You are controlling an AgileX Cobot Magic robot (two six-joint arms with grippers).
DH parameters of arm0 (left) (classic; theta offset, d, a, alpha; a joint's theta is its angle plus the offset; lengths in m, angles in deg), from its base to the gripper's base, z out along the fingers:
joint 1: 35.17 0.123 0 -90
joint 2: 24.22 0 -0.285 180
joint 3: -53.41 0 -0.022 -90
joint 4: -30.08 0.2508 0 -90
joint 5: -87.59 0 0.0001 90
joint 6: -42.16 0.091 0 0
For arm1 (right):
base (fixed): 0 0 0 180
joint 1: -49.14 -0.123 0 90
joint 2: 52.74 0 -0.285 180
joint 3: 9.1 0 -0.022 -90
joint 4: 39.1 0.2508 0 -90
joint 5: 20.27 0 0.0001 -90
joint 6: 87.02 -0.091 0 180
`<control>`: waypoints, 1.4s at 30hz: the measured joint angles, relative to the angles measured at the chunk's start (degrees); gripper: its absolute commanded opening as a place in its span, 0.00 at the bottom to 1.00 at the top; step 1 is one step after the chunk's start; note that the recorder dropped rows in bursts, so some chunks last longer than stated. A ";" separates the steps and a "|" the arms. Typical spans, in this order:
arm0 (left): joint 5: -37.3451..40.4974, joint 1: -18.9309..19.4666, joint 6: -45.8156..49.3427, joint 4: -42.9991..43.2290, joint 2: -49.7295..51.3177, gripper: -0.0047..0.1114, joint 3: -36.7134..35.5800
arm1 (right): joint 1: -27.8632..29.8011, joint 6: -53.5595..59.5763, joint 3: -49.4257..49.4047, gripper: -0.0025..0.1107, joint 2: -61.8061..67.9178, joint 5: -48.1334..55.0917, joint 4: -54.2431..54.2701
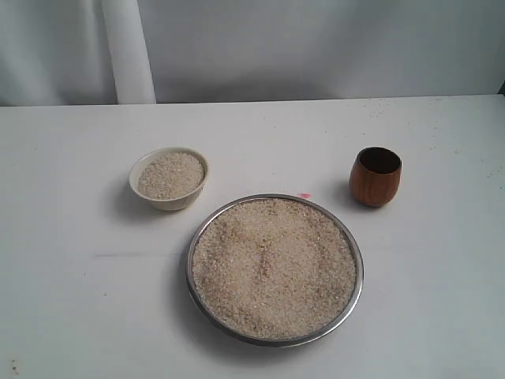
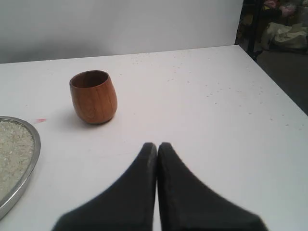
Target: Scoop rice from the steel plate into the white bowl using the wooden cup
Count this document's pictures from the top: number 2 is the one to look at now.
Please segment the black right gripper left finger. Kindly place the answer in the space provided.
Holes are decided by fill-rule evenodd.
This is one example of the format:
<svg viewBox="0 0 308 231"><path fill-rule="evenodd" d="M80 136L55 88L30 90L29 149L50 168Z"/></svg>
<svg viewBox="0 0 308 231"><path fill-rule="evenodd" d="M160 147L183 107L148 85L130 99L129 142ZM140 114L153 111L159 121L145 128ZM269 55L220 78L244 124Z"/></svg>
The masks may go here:
<svg viewBox="0 0 308 231"><path fill-rule="evenodd" d="M54 231L151 231L157 149L143 145L129 168L108 189L62 215Z"/></svg>

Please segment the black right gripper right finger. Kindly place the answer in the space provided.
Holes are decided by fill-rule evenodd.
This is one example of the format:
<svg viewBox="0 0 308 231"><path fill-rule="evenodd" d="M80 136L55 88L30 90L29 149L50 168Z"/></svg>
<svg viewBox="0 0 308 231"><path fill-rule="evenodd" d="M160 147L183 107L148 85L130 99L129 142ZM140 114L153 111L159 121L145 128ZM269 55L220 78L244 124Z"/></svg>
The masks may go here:
<svg viewBox="0 0 308 231"><path fill-rule="evenodd" d="M265 231L262 219L220 196L182 162L170 143L158 149L157 188L164 231Z"/></svg>

